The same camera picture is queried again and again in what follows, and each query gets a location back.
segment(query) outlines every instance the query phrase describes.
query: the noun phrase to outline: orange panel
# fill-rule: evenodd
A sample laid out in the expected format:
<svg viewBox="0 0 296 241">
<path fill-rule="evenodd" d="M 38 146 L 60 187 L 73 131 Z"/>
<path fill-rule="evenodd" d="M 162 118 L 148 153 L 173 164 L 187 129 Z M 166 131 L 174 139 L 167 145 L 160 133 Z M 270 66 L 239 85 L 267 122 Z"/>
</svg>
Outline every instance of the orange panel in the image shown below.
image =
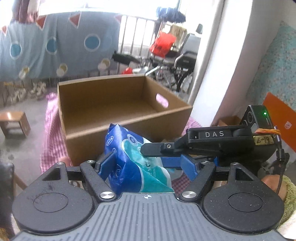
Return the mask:
<svg viewBox="0 0 296 241">
<path fill-rule="evenodd" d="M 296 112 L 270 92 L 263 105 L 266 106 L 272 123 L 280 129 L 282 139 L 296 151 Z"/>
</svg>

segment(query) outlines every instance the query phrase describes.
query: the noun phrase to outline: silver bolt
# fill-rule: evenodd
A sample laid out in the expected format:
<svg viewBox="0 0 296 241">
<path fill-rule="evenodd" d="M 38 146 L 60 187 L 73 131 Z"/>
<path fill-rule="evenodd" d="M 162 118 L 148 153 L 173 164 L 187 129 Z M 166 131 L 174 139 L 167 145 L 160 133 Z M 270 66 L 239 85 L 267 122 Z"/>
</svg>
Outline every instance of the silver bolt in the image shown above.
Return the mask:
<svg viewBox="0 0 296 241">
<path fill-rule="evenodd" d="M 193 191 L 185 191 L 185 192 L 182 193 L 182 196 L 184 198 L 195 198 L 197 195 Z"/>
<path fill-rule="evenodd" d="M 102 192 L 100 194 L 100 197 L 102 199 L 111 199 L 111 198 L 115 197 L 115 193 L 114 192 L 110 192 L 110 191 Z"/>
</svg>

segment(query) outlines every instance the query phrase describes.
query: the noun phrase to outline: teal floral curtain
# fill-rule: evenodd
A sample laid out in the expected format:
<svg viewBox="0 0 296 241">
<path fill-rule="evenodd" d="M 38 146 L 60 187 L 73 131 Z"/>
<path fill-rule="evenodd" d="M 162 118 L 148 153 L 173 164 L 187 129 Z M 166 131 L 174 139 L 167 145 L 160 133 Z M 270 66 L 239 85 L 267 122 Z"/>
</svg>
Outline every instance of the teal floral curtain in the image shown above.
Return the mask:
<svg viewBox="0 0 296 241">
<path fill-rule="evenodd" d="M 296 110 L 296 30 L 285 22 L 261 59 L 247 99 L 262 104 L 267 92 Z"/>
</svg>

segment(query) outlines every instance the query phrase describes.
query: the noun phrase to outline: black circular motor housing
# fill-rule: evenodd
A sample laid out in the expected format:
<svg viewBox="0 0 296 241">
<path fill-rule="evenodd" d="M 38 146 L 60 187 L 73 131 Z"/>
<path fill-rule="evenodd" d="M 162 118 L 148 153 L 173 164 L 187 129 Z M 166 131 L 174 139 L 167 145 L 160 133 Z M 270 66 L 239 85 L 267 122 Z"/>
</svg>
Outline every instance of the black circular motor housing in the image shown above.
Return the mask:
<svg viewBox="0 0 296 241">
<path fill-rule="evenodd" d="M 255 234 L 277 228 L 284 213 L 281 198 L 258 178 L 236 180 L 236 173 L 232 165 L 227 184 L 205 196 L 202 209 L 207 217 L 238 233 Z"/>
<path fill-rule="evenodd" d="M 39 234 L 68 231 L 94 211 L 90 194 L 69 184 L 65 164 L 55 164 L 13 202 L 12 213 L 21 229 Z"/>
</svg>

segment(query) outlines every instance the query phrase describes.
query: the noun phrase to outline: box handle hole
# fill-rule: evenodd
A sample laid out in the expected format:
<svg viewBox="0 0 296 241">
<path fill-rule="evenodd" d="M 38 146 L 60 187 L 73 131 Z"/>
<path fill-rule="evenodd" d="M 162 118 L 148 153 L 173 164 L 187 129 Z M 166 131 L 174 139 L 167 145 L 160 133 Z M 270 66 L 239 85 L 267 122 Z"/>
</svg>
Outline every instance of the box handle hole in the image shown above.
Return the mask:
<svg viewBox="0 0 296 241">
<path fill-rule="evenodd" d="M 156 95 L 156 101 L 163 107 L 168 108 L 168 100 L 163 97 L 161 94 Z"/>
</svg>

